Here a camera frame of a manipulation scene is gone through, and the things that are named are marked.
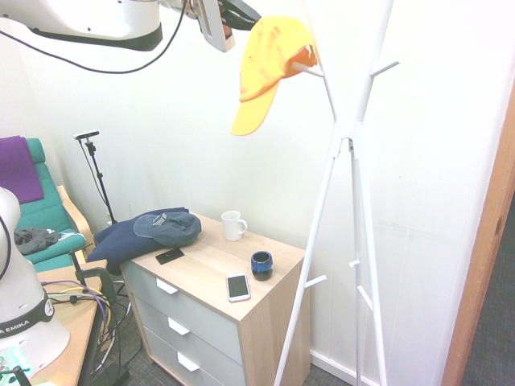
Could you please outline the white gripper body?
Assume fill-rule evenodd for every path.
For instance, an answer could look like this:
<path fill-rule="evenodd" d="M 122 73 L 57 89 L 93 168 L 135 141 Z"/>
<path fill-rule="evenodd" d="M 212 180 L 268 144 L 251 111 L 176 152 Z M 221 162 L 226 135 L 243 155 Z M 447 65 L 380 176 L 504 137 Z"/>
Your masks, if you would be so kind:
<path fill-rule="evenodd" d="M 234 47 L 234 37 L 231 28 L 224 28 L 219 2 L 216 0 L 199 0 L 198 18 L 200 29 L 205 40 L 215 49 L 228 52 Z"/>

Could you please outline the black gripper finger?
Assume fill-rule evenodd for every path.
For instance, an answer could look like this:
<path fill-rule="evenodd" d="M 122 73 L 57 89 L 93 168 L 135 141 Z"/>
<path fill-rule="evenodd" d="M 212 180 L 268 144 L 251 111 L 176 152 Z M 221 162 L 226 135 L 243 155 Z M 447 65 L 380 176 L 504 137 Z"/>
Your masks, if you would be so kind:
<path fill-rule="evenodd" d="M 254 20 L 232 12 L 223 10 L 220 14 L 222 23 L 232 29 L 250 31 L 254 26 Z"/>
<path fill-rule="evenodd" d="M 248 20 L 258 21 L 261 15 L 242 0 L 229 0 L 228 9 Z"/>

